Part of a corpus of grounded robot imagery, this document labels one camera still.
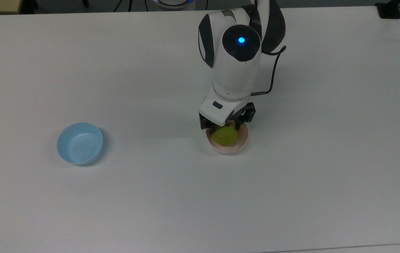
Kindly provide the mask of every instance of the green fruit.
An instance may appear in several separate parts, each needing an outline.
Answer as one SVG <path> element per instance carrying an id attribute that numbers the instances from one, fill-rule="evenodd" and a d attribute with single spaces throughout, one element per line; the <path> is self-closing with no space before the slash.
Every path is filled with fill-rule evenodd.
<path id="1" fill-rule="evenodd" d="M 237 141 L 237 130 L 232 123 L 227 122 L 224 126 L 213 128 L 211 137 L 219 145 L 231 146 Z"/>

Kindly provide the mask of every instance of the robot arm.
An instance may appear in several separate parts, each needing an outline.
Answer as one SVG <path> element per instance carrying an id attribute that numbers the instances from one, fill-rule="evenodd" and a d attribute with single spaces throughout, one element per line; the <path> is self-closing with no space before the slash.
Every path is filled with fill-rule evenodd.
<path id="1" fill-rule="evenodd" d="M 248 103 L 261 52 L 273 51 L 285 34 L 275 0 L 207 14 L 198 27 L 200 54 L 214 69 L 208 95 L 200 106 L 201 128 L 236 121 L 236 128 L 255 113 Z"/>

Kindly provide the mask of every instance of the plastic bowl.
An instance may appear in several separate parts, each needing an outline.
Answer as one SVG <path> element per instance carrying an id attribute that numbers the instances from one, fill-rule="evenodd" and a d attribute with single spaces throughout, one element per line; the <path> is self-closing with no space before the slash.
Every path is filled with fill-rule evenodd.
<path id="1" fill-rule="evenodd" d="M 75 123 L 58 138 L 57 149 L 67 162 L 86 165 L 94 162 L 101 153 L 103 135 L 100 129 L 90 123 Z"/>
<path id="2" fill-rule="evenodd" d="M 208 138 L 209 143 L 211 146 L 219 153 L 221 154 L 231 154 L 234 153 L 247 143 L 248 140 L 248 128 L 246 124 L 243 124 L 240 126 L 239 131 L 237 131 L 237 141 L 231 146 L 222 146 L 211 137 L 211 134 L 209 133 L 209 130 L 206 130 L 206 137 Z"/>

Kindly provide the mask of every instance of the black cord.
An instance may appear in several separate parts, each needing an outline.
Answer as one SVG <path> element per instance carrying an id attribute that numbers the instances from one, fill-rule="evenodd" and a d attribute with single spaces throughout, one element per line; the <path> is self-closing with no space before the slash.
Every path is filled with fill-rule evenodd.
<path id="1" fill-rule="evenodd" d="M 131 12 L 132 5 L 133 5 L 133 0 L 130 0 L 130 4 L 128 5 L 128 12 Z"/>
<path id="2" fill-rule="evenodd" d="M 122 3 L 122 0 L 120 0 L 119 2 L 118 2 L 118 5 L 116 6 L 116 8 L 114 9 L 114 11 L 113 12 L 115 12 L 116 10 L 117 10 L 117 8 L 119 7 L 119 5 Z"/>
<path id="3" fill-rule="evenodd" d="M 283 46 L 279 52 L 276 52 L 276 53 L 265 53 L 265 54 L 267 54 L 269 56 L 276 56 L 275 64 L 273 65 L 272 81 L 270 82 L 270 88 L 269 88 L 268 91 L 253 92 L 253 93 L 251 93 L 251 96 L 265 95 L 265 94 L 268 94 L 268 93 L 270 93 L 272 91 L 273 79 L 275 77 L 276 64 L 278 63 L 278 59 L 280 58 L 281 53 L 283 53 L 285 51 L 285 49 L 286 49 L 286 46 Z"/>

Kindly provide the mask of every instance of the blue bowl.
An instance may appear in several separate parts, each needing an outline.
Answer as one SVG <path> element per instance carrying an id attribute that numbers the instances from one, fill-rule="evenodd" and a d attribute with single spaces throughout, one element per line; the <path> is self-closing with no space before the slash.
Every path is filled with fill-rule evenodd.
<path id="1" fill-rule="evenodd" d="M 100 129 L 89 123 L 69 126 L 62 131 L 57 143 L 60 157 L 77 165 L 94 162 L 100 156 L 102 146 Z"/>

